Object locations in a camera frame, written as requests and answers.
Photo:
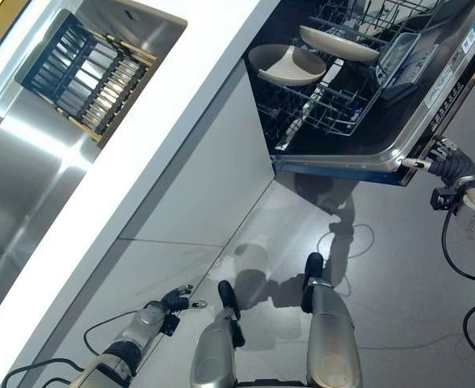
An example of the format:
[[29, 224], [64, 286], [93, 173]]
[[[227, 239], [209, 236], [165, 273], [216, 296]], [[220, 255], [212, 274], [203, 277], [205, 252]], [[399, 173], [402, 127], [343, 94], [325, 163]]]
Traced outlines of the black silver robot left hand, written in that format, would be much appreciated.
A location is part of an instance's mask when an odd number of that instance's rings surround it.
[[184, 310], [201, 310], [208, 306], [203, 300], [191, 300], [190, 295], [194, 290], [193, 285], [181, 285], [168, 292], [160, 301], [169, 314]]

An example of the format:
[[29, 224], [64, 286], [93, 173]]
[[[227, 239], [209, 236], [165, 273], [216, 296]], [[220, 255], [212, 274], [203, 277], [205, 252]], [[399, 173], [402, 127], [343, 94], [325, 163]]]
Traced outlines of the black silver robot right hand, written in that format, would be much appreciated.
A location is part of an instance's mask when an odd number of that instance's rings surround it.
[[447, 137], [436, 140], [427, 159], [403, 158], [400, 164], [439, 177], [447, 188], [458, 188], [475, 180], [474, 161]]

